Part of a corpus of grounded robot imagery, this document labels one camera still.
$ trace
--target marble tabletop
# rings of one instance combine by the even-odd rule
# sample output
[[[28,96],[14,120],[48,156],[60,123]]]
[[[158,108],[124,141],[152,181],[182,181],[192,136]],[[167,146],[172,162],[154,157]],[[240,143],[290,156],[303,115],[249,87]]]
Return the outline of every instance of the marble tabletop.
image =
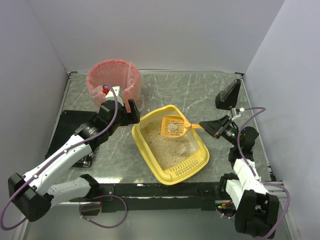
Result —
[[[216,109],[215,97],[241,75],[209,72],[143,71],[142,96],[137,103],[141,117],[168,104],[177,106],[191,123],[222,118],[230,112]],[[71,73],[63,110],[98,111],[86,89],[86,73]],[[238,107],[250,107],[245,87],[241,85]],[[240,126],[252,113],[246,111],[236,119]],[[249,126],[256,127],[251,121]],[[90,174],[99,183],[158,183],[140,154],[132,137],[132,125],[119,127],[109,140],[97,149],[89,168],[70,168],[56,183],[74,180],[82,174]],[[214,139],[203,130],[197,130],[209,150],[208,164],[185,182],[218,182],[225,173],[232,172],[228,162],[232,147],[222,137]],[[270,180],[262,142],[257,138],[253,148],[258,174]]]

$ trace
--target plastic tray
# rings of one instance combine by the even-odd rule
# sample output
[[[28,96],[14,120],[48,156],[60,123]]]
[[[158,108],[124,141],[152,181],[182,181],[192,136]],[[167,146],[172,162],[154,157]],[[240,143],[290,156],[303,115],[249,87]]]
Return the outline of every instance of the plastic tray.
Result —
[[[174,105],[158,108],[143,116],[140,119],[140,123],[133,126],[132,136],[145,162],[158,181],[165,185],[174,185],[199,172],[209,161],[209,151],[196,131],[189,130],[184,136],[188,138],[194,153],[180,164],[163,170],[155,159],[140,130],[150,122],[162,120],[162,118],[167,115],[184,117],[182,112]]]

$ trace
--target pink basket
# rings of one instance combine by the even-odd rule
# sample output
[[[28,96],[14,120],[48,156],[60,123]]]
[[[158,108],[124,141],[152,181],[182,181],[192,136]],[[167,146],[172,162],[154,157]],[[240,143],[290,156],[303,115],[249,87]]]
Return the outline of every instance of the pink basket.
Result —
[[[105,102],[103,85],[120,86],[126,110],[130,111],[129,99],[137,102],[141,96],[142,78],[138,69],[121,59],[105,60],[95,65],[86,76],[86,87],[94,103],[100,107]]]

